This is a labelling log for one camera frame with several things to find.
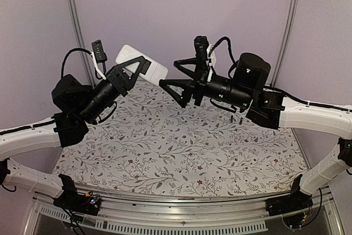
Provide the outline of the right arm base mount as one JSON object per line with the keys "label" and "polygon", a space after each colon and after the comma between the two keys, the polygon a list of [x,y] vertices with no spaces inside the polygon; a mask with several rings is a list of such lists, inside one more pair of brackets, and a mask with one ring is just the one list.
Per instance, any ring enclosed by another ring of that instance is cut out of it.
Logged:
{"label": "right arm base mount", "polygon": [[[288,214],[294,211],[309,209],[312,205],[312,195],[304,194],[300,188],[302,174],[298,175],[288,195],[270,198],[265,201],[266,211],[270,216]],[[283,218],[284,224],[291,229],[302,228],[307,219],[307,214],[299,213]]]}

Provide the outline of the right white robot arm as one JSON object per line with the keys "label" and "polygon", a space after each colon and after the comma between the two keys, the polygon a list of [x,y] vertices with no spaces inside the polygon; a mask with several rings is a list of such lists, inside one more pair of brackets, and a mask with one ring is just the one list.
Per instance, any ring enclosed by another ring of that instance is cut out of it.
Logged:
{"label": "right white robot arm", "polygon": [[314,168],[298,175],[284,206],[297,210],[318,188],[351,167],[351,107],[298,99],[283,90],[266,86],[269,63],[253,53],[235,62],[234,75],[212,74],[205,57],[182,59],[174,66],[188,79],[160,80],[160,87],[185,107],[191,99],[199,106],[204,97],[230,104],[258,126],[298,128],[338,136],[333,150]]}

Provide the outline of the white remote control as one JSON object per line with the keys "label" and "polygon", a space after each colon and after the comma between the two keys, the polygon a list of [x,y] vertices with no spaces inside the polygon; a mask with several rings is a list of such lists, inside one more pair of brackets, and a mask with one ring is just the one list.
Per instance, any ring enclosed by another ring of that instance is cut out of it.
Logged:
{"label": "white remote control", "polygon": [[130,45],[124,45],[122,47],[115,61],[117,64],[123,64],[138,57],[143,57],[145,59],[139,77],[153,85],[159,86],[159,81],[166,78],[168,69]]}

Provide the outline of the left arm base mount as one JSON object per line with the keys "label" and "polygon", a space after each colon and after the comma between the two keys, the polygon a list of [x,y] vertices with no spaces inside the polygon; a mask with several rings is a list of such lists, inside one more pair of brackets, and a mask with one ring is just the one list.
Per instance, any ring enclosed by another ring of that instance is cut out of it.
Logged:
{"label": "left arm base mount", "polygon": [[92,191],[79,194],[70,176],[60,174],[63,193],[53,199],[53,205],[62,209],[97,216],[101,207],[101,196]]}

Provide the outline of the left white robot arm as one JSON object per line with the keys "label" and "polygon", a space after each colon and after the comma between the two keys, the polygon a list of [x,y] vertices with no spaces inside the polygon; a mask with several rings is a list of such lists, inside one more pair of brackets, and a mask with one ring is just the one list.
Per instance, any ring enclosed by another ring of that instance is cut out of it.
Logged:
{"label": "left white robot arm", "polygon": [[81,142],[96,124],[97,117],[115,99],[126,96],[141,73],[146,59],[139,56],[112,67],[93,88],[81,84],[71,74],[61,77],[52,91],[54,104],[61,112],[40,123],[1,132],[1,184],[44,193],[76,210],[82,204],[74,181],[65,175],[52,175],[12,160],[12,156],[45,148],[68,147]]}

